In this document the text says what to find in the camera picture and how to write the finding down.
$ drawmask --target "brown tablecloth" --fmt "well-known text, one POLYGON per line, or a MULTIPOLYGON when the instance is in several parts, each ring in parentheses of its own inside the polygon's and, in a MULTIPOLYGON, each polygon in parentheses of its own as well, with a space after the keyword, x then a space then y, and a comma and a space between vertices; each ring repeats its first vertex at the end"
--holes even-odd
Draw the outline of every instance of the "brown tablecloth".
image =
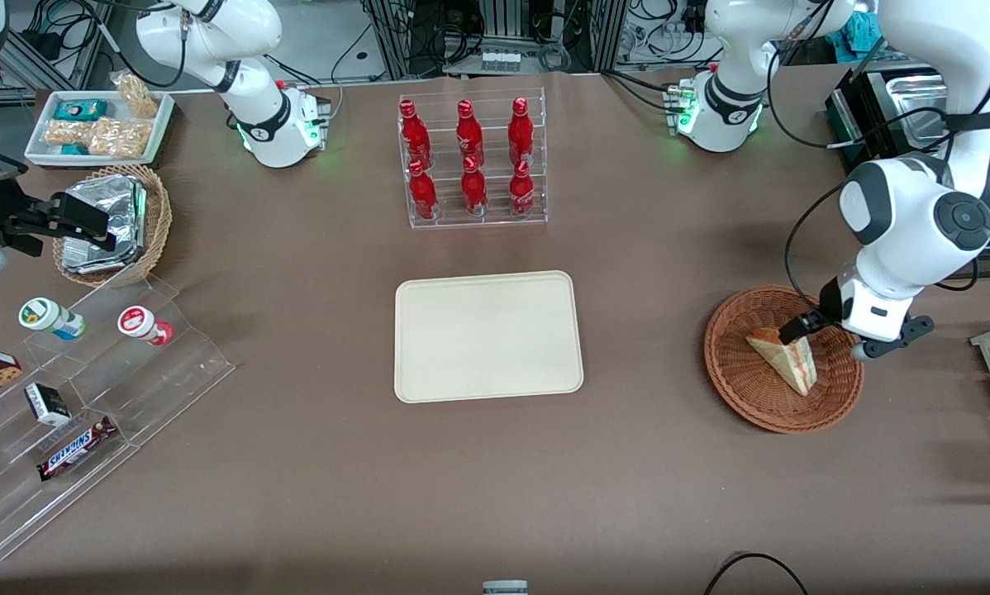
MULTIPOLYGON (((779 73, 786 124, 827 138, 841 72, 779 73)), ((990 385, 967 343, 990 329, 990 281, 918 298, 935 334, 870 364, 857 409, 815 436, 747 425, 704 373, 707 317, 785 282, 789 227, 843 178, 831 151, 764 114, 741 150, 706 154, 597 75, 347 93, 329 150, 285 170, 242 150, 215 95, 177 97, 155 272, 240 366, 2 562, 0 594, 461 595, 518 577, 536 595, 699 593, 737 550, 782 558, 815 593, 990 593, 990 385), (533 83, 550 225, 409 229, 397 96, 533 83), (582 389, 396 399, 401 282, 545 269, 574 279, 582 389)), ((45 197, 82 177, 33 169, 22 185, 45 197)), ((812 290, 857 249, 832 201, 797 241, 812 290)), ((0 345, 23 338, 27 298, 83 293, 48 255, 12 255, 0 345)), ((794 588, 762 561, 725 581, 794 588)))

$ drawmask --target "round wicker basket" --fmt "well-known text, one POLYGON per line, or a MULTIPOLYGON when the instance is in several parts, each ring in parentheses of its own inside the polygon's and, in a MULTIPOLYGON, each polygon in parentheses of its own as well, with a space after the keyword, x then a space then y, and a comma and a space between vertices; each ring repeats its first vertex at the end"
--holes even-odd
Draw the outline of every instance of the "round wicker basket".
POLYGON ((707 375, 726 403, 760 428, 783 434, 817 432, 841 421, 859 400, 862 364, 851 358, 855 338, 849 332, 828 327, 808 336, 817 381, 805 397, 745 341, 756 328, 781 328, 807 309, 796 291, 768 285, 732 295, 707 323, 707 375))
MULTIPOLYGON (((135 264, 128 267, 120 279, 125 283, 132 283, 144 278, 151 270, 154 270, 161 253, 164 252, 165 242, 168 240, 168 229, 171 227, 171 206, 168 202, 168 192, 165 191, 161 178, 156 176, 154 170, 144 165, 113 165, 102 167, 97 172, 90 174, 88 180, 101 178, 103 176, 113 176, 114 174, 125 174, 139 178, 146 188, 146 252, 135 264)), ((65 241, 58 238, 54 240, 54 249, 50 252, 54 256, 54 266, 58 272, 64 275, 69 281, 82 283, 90 287, 98 287, 112 278, 114 274, 121 271, 102 271, 98 274, 77 275, 65 270, 61 264, 61 250, 65 241)))

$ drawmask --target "acrylic bottle rack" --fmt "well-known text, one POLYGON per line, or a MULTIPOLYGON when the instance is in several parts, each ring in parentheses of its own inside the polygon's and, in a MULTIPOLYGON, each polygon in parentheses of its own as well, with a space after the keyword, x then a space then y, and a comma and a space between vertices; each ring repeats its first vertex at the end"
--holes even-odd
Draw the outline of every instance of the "acrylic bottle rack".
MULTIPOLYGON (((403 186, 406 192, 407 215, 411 227, 461 227, 487 225, 521 225, 522 223, 546 223, 550 217, 550 193, 547 185, 547 102, 543 87, 493 91, 421 93, 400 95, 400 99, 415 102, 418 116, 426 123, 432 147, 430 176, 436 185, 440 215, 436 219, 420 218, 411 200, 411 174, 407 170, 411 158, 402 133, 400 158, 403 166, 403 186), (528 116, 532 118, 533 144, 531 176, 535 185, 534 206, 528 217, 515 218, 510 213, 510 180, 513 165, 510 163, 510 118, 513 116, 513 99, 528 99, 528 116), (469 99, 483 133, 483 172, 488 185, 488 211, 474 217, 465 210, 462 196, 462 157, 458 148, 458 101, 469 99)), ((402 118, 399 125, 402 129, 402 118)))
POLYGON ((234 370, 212 339, 186 321, 177 294, 152 275, 124 282, 115 276, 69 307, 87 321, 78 339, 35 332, 11 350, 24 374, 0 391, 0 560, 234 370), (117 330, 122 310, 136 304, 173 325, 169 343, 155 347, 117 330), (72 421, 58 428, 38 423, 24 396, 31 382, 56 388, 72 421), (118 432, 41 482, 36 464, 103 416, 118 432))

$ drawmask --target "coca-cola bottle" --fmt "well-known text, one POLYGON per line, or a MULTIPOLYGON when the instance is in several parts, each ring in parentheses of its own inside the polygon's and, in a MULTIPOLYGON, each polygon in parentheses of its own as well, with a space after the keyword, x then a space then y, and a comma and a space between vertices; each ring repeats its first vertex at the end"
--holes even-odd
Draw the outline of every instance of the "coca-cola bottle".
POLYGON ((480 217, 488 211, 488 182, 480 173, 477 158, 470 155, 462 159, 462 196, 465 196, 465 210, 469 215, 480 217))
POLYGON ((510 214, 516 217, 526 217, 532 212, 535 184, 532 183, 529 170, 530 166, 526 161, 518 162, 513 169, 513 178, 510 180, 510 214))
POLYGON ((517 166, 522 159, 532 162, 533 125, 528 117, 528 99, 513 101, 513 117, 510 118, 510 165, 517 166))
POLYGON ((411 170, 411 200, 415 203, 415 212, 422 219, 436 219, 440 215, 440 204, 436 200, 436 185, 426 173, 426 167, 420 159, 411 159, 407 166, 411 170))
POLYGON ((473 116, 473 103, 469 99, 458 102, 458 148, 462 151, 462 159, 475 157, 477 167, 484 166, 484 140, 480 133, 480 123, 473 116))
POLYGON ((418 117, 415 102, 403 99, 400 102, 400 116, 403 117, 403 139, 407 142, 407 154, 411 159, 422 162, 423 169, 432 167, 432 145, 428 140, 428 128, 418 117))

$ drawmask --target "shelf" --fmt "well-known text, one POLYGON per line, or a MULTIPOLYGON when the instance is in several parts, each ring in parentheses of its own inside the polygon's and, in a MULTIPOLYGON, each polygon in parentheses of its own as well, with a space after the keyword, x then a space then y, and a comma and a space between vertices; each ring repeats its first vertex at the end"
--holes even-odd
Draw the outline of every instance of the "shelf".
POLYGON ((190 326, 175 305, 174 288, 155 276, 135 282, 121 276, 69 306, 88 323, 80 338, 36 332, 11 350, 26 373, 0 392, 0 559, 234 370, 212 339, 190 326), (122 310, 136 304, 173 325, 169 343, 153 346, 117 330, 122 310), (71 421, 58 428, 38 423, 23 392, 31 382, 56 388, 74 414, 71 421), (117 433, 41 482, 36 466, 105 417, 117 433))

